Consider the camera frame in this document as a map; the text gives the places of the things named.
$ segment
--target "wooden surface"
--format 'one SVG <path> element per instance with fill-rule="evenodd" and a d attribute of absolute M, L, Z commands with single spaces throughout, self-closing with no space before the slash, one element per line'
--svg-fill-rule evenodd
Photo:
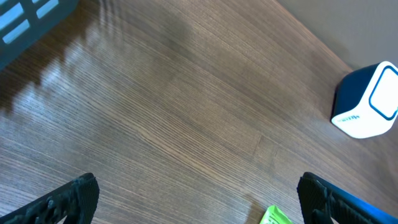
<path fill-rule="evenodd" d="M 92 172 L 93 223 L 301 223 L 311 171 L 398 216 L 397 126 L 330 123 L 350 70 L 273 0 L 81 0 L 0 73 L 0 215 Z"/>

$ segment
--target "gray background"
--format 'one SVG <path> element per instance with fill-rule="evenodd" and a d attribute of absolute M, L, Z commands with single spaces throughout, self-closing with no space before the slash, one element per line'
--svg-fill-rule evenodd
<path fill-rule="evenodd" d="M 279 0 L 352 68 L 398 64 L 398 0 Z"/>

